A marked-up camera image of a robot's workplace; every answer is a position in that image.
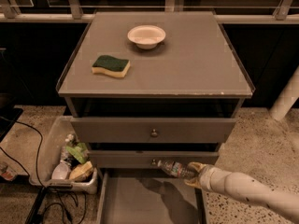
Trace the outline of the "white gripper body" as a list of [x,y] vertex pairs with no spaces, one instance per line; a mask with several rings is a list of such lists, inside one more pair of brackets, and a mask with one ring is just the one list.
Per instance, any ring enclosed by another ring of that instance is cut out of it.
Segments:
[[204,167],[199,175],[201,189],[207,192],[223,193],[223,177],[224,172],[220,168],[212,165]]

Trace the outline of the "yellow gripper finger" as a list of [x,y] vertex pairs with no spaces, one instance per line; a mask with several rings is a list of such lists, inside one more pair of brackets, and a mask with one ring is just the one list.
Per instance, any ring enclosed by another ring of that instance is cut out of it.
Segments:
[[184,180],[184,183],[189,186],[189,187],[192,187],[192,188],[195,188],[195,189],[200,189],[201,188],[201,185],[200,185],[200,181],[198,178],[193,178],[191,180],[187,180],[185,179]]
[[190,162],[188,166],[196,172],[201,172],[206,167],[206,165],[201,162]]

